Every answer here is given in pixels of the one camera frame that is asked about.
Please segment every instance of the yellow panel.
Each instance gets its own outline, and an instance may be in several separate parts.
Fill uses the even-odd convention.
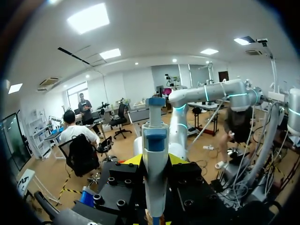
[[[132,163],[132,164],[135,164],[135,165],[139,165],[140,161],[141,161],[141,158],[142,158],[142,154],[139,154],[139,155],[134,156],[133,158],[130,158],[129,160],[125,161],[123,164]]]
[[[182,160],[182,159],[180,159],[180,158],[172,155],[171,153],[169,153],[169,157],[170,157],[172,165],[178,164],[178,163],[182,163],[182,164],[189,163],[189,162],[186,162],[186,161],[184,161],[184,160]]]

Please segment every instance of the window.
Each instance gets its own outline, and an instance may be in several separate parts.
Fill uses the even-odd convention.
[[[72,110],[78,109],[78,103],[80,101],[79,98],[80,93],[83,93],[84,98],[89,100],[90,96],[88,91],[88,84],[86,82],[81,83],[67,90],[67,97]]]

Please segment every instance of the computer monitor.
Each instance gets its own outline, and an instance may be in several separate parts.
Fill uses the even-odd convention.
[[[78,115],[80,113],[79,109],[74,110],[75,115]]]

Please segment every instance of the ceiling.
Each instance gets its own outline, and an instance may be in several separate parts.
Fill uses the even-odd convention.
[[[79,35],[67,19],[90,6],[105,2],[110,24]],[[271,13],[254,0],[61,0],[43,5],[24,30],[7,71],[12,84],[23,83],[20,98],[35,92],[46,78],[61,77],[64,85],[84,80],[88,70],[104,75],[125,69],[153,65],[203,64],[206,48],[219,50],[211,55],[214,64],[246,60],[246,49],[261,49],[259,44],[241,46],[234,38],[268,38],[276,58],[296,59],[289,39]],[[100,60],[98,53],[119,48],[121,56],[105,64],[88,66],[58,51],[62,47],[80,58]]]

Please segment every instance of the white t-shirt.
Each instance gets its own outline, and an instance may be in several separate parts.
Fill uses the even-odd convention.
[[[61,143],[65,143],[81,134],[83,134],[90,142],[95,142],[98,137],[86,126],[73,125],[73,126],[69,126],[61,133],[60,141]]]

